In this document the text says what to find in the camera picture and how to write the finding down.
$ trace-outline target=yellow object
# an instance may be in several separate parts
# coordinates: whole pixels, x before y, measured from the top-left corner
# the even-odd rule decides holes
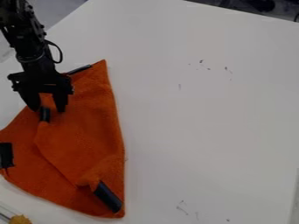
[[[32,224],[32,222],[23,215],[16,215],[11,218],[10,224]]]

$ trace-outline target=orange cloth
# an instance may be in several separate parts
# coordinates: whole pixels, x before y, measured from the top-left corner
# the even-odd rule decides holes
[[[27,107],[0,131],[0,143],[13,145],[14,167],[4,177],[28,193],[64,207],[108,218],[124,215],[124,147],[106,61],[72,76],[75,94],[66,112],[40,122]],[[93,192],[100,181],[122,201],[113,213]]]

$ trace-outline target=cable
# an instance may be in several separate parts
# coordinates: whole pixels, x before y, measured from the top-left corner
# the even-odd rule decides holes
[[[56,44],[54,44],[53,42],[51,42],[50,40],[45,39],[45,42],[46,42],[49,46],[55,46],[55,47],[59,50],[59,60],[51,59],[52,62],[54,62],[55,64],[59,64],[59,63],[61,63],[62,60],[63,60],[63,52],[61,51],[61,49],[60,49]]]
[[[299,18],[299,12],[296,14],[295,18],[294,18],[294,22],[297,22],[297,19]]]

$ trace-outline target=white table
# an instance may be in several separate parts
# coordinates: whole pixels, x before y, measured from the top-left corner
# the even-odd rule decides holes
[[[91,218],[4,180],[1,201],[34,223],[288,223],[299,24],[180,0],[90,0],[49,39],[64,51],[60,71],[108,61],[129,159],[127,215]],[[0,66],[4,127],[24,104],[6,80],[20,65]]]

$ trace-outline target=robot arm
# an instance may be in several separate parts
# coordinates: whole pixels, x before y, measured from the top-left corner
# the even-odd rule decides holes
[[[39,93],[52,94],[57,110],[65,111],[68,95],[73,93],[71,80],[55,69],[44,26],[35,17],[33,7],[25,0],[0,0],[0,29],[17,53],[24,71],[9,75],[14,91],[18,91],[28,107],[37,111]]]

